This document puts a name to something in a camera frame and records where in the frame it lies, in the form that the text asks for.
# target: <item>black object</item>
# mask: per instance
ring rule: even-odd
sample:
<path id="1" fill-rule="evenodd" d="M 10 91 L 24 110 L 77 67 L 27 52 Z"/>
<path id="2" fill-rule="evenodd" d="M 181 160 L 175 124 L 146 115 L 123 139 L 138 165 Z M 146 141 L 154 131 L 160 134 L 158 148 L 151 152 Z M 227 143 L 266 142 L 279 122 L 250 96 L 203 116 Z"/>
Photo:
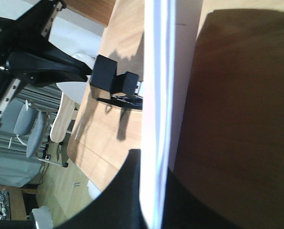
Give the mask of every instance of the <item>black object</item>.
<path id="1" fill-rule="evenodd" d="M 22 196 L 23 196 L 24 206 L 26 208 L 26 215 L 29 215 L 29 213 L 32 212 L 33 208 L 39 208 L 35 194 L 23 193 Z"/>
<path id="2" fill-rule="evenodd" d="M 34 229 L 31 220 L 0 220 L 0 229 Z"/>
<path id="3" fill-rule="evenodd" d="M 139 149 L 130 150 L 118 174 L 99 197 L 57 229 L 146 229 L 139 203 L 140 156 Z M 13 228 L 12 224 L 0 226 Z M 168 171 L 162 229 L 192 228 L 240 229 L 192 196 Z"/>
<path id="4" fill-rule="evenodd" d="M 105 98 L 95 97 L 98 101 L 142 110 L 143 98 L 136 95 L 139 76 L 131 72 L 117 75 L 117 62 L 98 55 L 94 64 L 90 85 L 107 92 Z"/>
<path id="5" fill-rule="evenodd" d="M 111 95 L 110 99 L 97 98 L 98 101 L 111 104 L 114 106 L 142 110 L 143 99 L 140 96 L 117 96 Z"/>
<path id="6" fill-rule="evenodd" d="M 63 0 L 40 0 L 17 20 L 0 17 L 0 104 L 8 104 L 28 83 L 85 82 L 92 73 L 48 41 L 54 18 L 64 8 Z M 12 86 L 14 79 L 20 79 L 19 85 Z M 10 86 L 15 91 L 3 98 Z"/>

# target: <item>gray cushion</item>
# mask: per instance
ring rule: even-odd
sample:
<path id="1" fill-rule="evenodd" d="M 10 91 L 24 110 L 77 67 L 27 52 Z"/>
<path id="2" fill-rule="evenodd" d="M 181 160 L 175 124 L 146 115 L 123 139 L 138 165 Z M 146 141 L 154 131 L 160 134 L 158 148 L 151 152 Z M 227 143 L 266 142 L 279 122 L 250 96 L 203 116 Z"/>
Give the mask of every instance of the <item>gray cushion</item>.
<path id="1" fill-rule="evenodd" d="M 27 152 L 26 152 L 27 157 L 33 156 L 40 147 L 44 133 L 46 131 L 47 120 L 48 120 L 47 114 L 45 112 L 39 112 L 35 126 L 28 139 Z"/>
<path id="2" fill-rule="evenodd" d="M 13 99 L 1 117 L 2 126 L 0 131 L 14 133 L 14 127 L 17 122 L 18 115 L 21 111 L 23 103 L 18 99 Z"/>
<path id="3" fill-rule="evenodd" d="M 29 107 L 26 110 L 26 106 L 23 104 L 15 124 L 14 134 L 19 136 L 29 134 L 34 125 L 37 113 L 38 111 L 33 107 Z"/>

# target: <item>brown surface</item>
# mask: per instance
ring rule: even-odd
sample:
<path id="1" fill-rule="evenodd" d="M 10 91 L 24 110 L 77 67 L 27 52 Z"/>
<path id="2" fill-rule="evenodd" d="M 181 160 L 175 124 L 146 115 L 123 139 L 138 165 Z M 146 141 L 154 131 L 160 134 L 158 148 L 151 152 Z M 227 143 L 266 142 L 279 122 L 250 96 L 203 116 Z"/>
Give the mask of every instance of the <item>brown surface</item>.
<path id="1" fill-rule="evenodd" d="M 284 12 L 207 15 L 175 173 L 239 226 L 284 229 Z"/>
<path id="2" fill-rule="evenodd" d="M 143 31 L 144 1 L 117 0 L 99 54 L 116 60 L 118 73 L 131 71 L 143 76 Z M 68 144 L 69 158 L 104 190 L 128 150 L 140 148 L 141 120 L 142 112 L 97 102 L 88 86 Z"/>
<path id="3" fill-rule="evenodd" d="M 0 186 L 0 191 L 6 189 L 10 193 L 10 210 L 12 220 L 26 220 L 26 208 L 24 206 L 22 189 L 9 186 Z"/>
<path id="4" fill-rule="evenodd" d="M 107 26 L 115 0 L 65 0 L 65 2 L 70 10 Z"/>

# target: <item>white wall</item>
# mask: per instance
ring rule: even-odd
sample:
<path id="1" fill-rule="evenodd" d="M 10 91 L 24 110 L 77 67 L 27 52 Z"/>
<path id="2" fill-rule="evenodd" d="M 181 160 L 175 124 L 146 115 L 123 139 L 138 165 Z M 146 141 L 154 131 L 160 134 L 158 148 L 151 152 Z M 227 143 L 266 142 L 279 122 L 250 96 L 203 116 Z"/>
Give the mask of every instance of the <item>white wall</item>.
<path id="1" fill-rule="evenodd" d="M 176 1 L 174 97 L 169 168 L 173 171 L 203 0 Z"/>
<path id="2" fill-rule="evenodd" d="M 0 0 L 0 17 L 17 19 L 37 0 Z M 69 55 L 84 53 L 95 57 L 101 42 L 103 27 L 68 9 L 54 20 L 50 41 Z"/>

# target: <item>black cube speaker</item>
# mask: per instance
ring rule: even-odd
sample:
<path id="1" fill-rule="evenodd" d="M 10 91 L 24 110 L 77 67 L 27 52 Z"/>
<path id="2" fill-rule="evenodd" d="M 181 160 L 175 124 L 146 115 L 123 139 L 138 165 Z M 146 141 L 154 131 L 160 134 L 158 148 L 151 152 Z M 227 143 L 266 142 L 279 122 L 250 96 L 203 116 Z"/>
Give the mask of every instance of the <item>black cube speaker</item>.
<path id="1" fill-rule="evenodd" d="M 92 71 L 90 85 L 110 92 L 117 74 L 117 62 L 98 55 Z"/>
<path id="2" fill-rule="evenodd" d="M 111 94 L 124 93 L 127 95 L 134 95 L 139 76 L 131 72 L 125 72 L 115 77 Z"/>

